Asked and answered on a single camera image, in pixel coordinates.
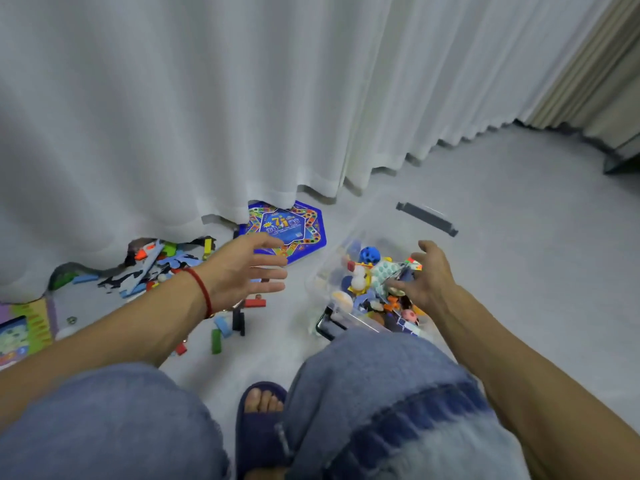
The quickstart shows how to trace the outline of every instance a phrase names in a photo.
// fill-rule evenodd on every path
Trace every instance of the pink ball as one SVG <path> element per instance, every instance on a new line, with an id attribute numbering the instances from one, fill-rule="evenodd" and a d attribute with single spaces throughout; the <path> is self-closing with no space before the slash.
<path id="1" fill-rule="evenodd" d="M 402 318 L 407 320 L 407 322 L 418 322 L 418 315 L 416 315 L 413 310 L 402 310 Z"/>

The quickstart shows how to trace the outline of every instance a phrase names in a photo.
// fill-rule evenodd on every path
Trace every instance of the red block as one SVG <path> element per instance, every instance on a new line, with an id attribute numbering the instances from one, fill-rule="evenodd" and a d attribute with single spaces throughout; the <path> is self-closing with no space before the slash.
<path id="1" fill-rule="evenodd" d="M 245 308 L 261 308 L 263 306 L 267 306 L 267 300 L 265 299 L 245 299 L 244 300 Z"/>
<path id="2" fill-rule="evenodd" d="M 182 355 L 185 352 L 187 352 L 187 347 L 184 346 L 184 343 L 180 343 L 180 345 L 175 348 L 175 353 L 178 355 Z"/>

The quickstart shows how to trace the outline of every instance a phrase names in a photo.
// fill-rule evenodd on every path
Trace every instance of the red bracelet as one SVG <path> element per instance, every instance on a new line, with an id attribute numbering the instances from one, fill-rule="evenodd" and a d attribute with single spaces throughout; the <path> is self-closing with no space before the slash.
<path id="1" fill-rule="evenodd" d="M 204 300 L 207 302 L 207 315 L 205 316 L 205 318 L 209 318 L 210 316 L 213 315 L 213 307 L 211 306 L 211 298 L 209 297 L 209 292 L 207 291 L 206 286 L 204 286 L 204 283 L 192 268 L 185 267 L 185 268 L 182 268 L 182 270 L 192 275 L 193 278 L 200 285 L 200 289 L 202 290 L 202 294 L 204 295 Z"/>

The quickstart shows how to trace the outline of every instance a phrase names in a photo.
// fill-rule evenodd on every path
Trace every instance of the beige curtain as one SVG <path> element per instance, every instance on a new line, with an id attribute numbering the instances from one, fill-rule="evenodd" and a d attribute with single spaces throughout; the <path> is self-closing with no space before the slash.
<path id="1" fill-rule="evenodd" d="M 640 134 L 640 0 L 613 0 L 526 121 L 568 123 L 618 148 Z"/>

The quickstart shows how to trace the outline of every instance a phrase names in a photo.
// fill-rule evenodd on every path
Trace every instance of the navy blue slide sandal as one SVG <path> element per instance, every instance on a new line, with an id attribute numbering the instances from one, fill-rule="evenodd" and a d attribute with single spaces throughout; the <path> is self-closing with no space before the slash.
<path id="1" fill-rule="evenodd" d="M 270 391 L 283 403 L 287 398 L 284 387 L 274 382 L 256 382 L 244 391 L 236 417 L 236 476 L 239 480 L 254 468 L 284 467 L 287 464 L 275 429 L 282 419 L 282 412 L 244 412 L 244 402 L 253 388 Z"/>

